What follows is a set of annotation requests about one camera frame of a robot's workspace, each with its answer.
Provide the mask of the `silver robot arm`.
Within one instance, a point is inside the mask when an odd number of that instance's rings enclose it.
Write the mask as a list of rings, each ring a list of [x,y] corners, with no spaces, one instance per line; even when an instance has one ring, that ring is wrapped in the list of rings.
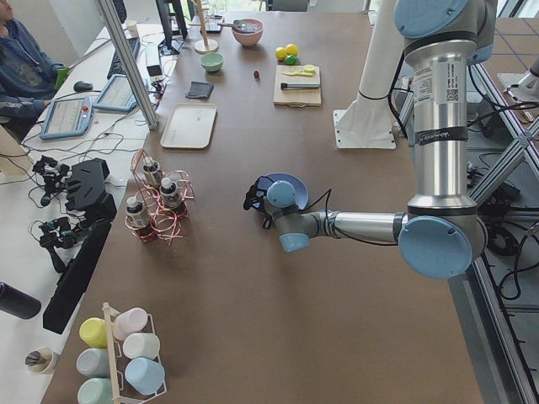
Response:
[[[250,187],[245,209],[275,224],[287,252],[314,237],[398,246],[417,273],[434,279],[464,274],[486,247],[487,231],[467,193],[467,68],[494,45],[494,1],[399,1],[394,25],[413,68],[417,190],[403,213],[321,210],[307,213],[285,180]]]

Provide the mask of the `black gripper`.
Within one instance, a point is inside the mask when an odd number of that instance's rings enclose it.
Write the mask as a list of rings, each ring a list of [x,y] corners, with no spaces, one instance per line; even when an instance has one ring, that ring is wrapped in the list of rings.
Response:
[[[269,230],[273,224],[273,218],[271,214],[268,213],[264,207],[264,201],[267,196],[268,189],[262,189],[259,186],[260,180],[262,178],[268,179],[271,183],[274,182],[273,179],[267,176],[258,177],[255,180],[255,182],[249,186],[249,189],[247,193],[245,194],[245,198],[243,201],[243,209],[250,210],[251,208],[253,208],[257,210],[259,213],[261,213],[264,216],[262,227],[265,230]]]

